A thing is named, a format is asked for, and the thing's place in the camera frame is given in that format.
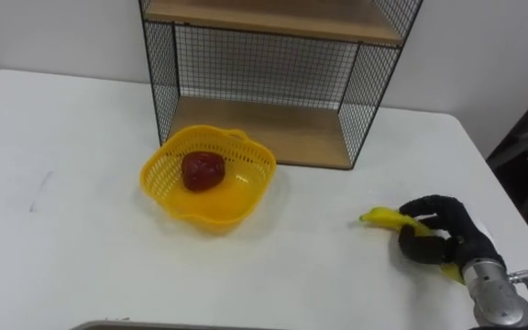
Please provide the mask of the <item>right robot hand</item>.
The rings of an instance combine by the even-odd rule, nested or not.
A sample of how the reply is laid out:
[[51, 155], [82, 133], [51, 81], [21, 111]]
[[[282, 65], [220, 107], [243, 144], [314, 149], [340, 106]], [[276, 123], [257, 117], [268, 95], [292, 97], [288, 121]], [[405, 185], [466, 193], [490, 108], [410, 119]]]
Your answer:
[[476, 259], [491, 259], [504, 265], [504, 259], [492, 241], [481, 232], [468, 210], [458, 199], [444, 195], [427, 195], [409, 201], [398, 208], [411, 218], [424, 216], [422, 221], [431, 230], [443, 230], [448, 238], [418, 236], [410, 225], [404, 225], [398, 236], [403, 256], [421, 264], [455, 264], [464, 268]]

